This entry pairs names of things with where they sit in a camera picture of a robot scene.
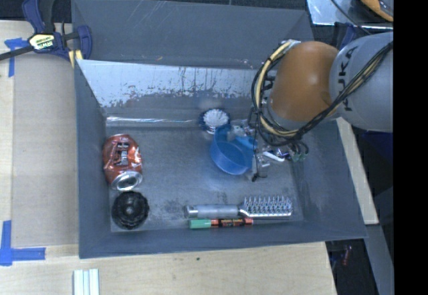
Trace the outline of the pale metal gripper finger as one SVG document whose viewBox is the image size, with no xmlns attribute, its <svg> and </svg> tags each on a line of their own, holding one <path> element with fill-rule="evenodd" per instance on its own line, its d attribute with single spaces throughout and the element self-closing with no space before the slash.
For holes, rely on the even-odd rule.
<svg viewBox="0 0 428 295">
<path fill-rule="evenodd" d="M 227 141 L 245 141 L 248 140 L 248 127 L 242 124 L 231 124 L 227 131 Z"/>
<path fill-rule="evenodd" d="M 255 155 L 255 165 L 256 176 L 259 178 L 266 178 L 268 176 L 270 162 L 265 158 L 262 153 L 257 153 Z"/>
</svg>

